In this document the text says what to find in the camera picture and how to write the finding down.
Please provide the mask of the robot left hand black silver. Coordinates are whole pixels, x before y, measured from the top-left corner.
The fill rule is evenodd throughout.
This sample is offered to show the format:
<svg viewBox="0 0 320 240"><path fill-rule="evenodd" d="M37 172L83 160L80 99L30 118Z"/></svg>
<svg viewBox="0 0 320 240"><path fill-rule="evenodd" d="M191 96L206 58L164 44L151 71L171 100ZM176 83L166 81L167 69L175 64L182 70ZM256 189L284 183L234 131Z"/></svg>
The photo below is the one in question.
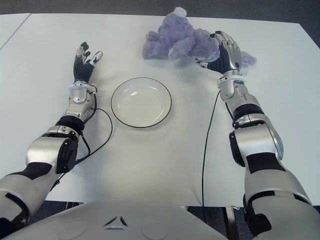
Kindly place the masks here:
<svg viewBox="0 0 320 240"><path fill-rule="evenodd" d="M87 59L91 54L88 49L89 45L85 41L80 44L76 51L73 62L73 76L75 82L80 81L89 83L94 68L103 57L103 52L98 51L91 59Z"/></svg>

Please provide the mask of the robot right hand black silver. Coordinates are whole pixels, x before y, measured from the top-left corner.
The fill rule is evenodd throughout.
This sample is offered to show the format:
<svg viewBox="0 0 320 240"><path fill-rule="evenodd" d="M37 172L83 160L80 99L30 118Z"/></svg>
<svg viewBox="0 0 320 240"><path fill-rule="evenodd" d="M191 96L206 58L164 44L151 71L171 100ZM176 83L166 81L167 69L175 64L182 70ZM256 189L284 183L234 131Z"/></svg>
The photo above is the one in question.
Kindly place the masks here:
<svg viewBox="0 0 320 240"><path fill-rule="evenodd" d="M223 31L211 33L210 37L218 42L220 53L218 59L212 62L197 61L196 64L224 76L241 75L241 50L236 41Z"/></svg>

